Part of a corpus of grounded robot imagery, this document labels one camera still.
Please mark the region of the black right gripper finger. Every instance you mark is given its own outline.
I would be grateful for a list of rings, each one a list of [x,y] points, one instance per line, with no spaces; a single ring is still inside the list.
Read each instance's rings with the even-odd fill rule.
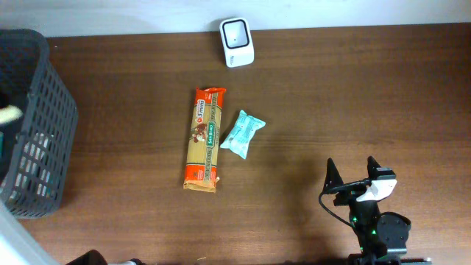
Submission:
[[[330,190],[333,188],[344,185],[344,182],[339,174],[338,169],[332,158],[327,159],[327,171],[324,186],[322,192],[324,194],[330,194]]]
[[[379,163],[372,156],[369,156],[367,158],[367,171],[370,180],[376,180],[378,178],[378,168],[380,168]]]

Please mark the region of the teal wet wipes packet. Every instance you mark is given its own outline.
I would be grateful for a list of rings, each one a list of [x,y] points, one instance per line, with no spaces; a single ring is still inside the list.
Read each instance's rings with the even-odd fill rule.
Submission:
[[[240,110],[234,127],[219,147],[229,149],[241,158],[246,159],[250,141],[256,131],[263,128],[265,125],[265,121],[248,115],[244,110]]]

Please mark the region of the San Remo spaghetti packet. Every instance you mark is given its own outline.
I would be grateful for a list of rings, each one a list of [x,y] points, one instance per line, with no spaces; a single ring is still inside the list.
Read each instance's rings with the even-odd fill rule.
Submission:
[[[188,137],[184,189],[216,192],[225,88],[196,89]]]

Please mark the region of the white chips bag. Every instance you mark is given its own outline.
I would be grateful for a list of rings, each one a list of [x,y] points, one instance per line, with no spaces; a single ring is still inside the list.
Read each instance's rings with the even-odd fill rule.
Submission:
[[[0,110],[0,125],[8,124],[10,122],[20,119],[23,112],[15,105],[8,105]]]

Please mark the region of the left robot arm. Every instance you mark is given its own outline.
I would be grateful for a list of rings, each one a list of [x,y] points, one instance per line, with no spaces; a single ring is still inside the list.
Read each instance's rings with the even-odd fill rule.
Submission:
[[[1,202],[1,264],[60,265],[15,219],[3,202]],[[128,261],[110,263],[97,250],[89,250],[67,265],[144,265],[144,262],[132,258]]]

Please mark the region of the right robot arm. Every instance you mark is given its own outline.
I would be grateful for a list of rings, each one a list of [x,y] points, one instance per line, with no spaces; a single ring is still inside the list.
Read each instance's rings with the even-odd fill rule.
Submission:
[[[319,204],[331,216],[350,227],[358,238],[361,252],[351,254],[348,264],[431,264],[429,258],[404,259],[411,220],[395,212],[380,212],[378,203],[389,197],[397,185],[393,169],[381,166],[372,156],[367,158],[368,177],[345,183],[332,158],[327,170]],[[336,207],[347,206],[349,219],[332,212],[322,201],[333,195]]]

